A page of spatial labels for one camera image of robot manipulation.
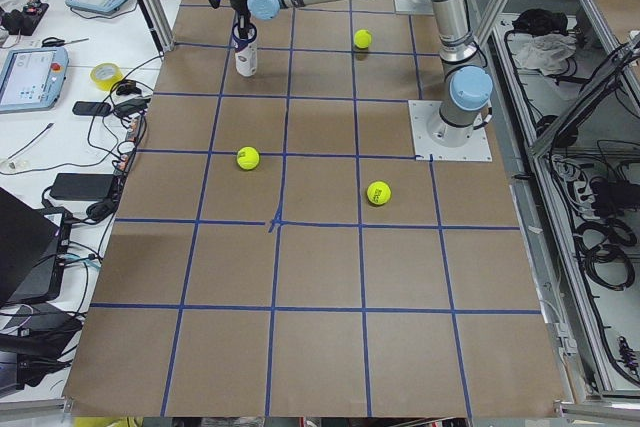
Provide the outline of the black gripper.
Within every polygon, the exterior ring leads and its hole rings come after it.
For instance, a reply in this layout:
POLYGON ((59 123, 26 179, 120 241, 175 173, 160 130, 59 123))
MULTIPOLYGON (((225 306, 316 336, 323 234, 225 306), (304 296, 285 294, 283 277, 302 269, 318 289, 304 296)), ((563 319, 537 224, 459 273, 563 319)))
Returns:
POLYGON ((250 37, 250 16, 248 8, 248 0, 229 0, 231 7, 238 15, 237 37, 242 40, 248 40, 250 37))

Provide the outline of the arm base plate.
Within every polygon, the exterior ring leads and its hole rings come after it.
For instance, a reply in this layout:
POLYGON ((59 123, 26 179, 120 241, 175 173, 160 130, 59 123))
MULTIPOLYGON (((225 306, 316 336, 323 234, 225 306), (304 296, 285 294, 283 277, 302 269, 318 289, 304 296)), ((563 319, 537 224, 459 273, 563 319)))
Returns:
POLYGON ((434 15, 431 0, 394 0, 394 8, 398 15, 434 15))
POLYGON ((492 154, 485 128, 478 114, 474 124, 452 127, 440 116, 442 102, 410 100, 408 102, 414 158, 419 161, 491 162, 492 154))

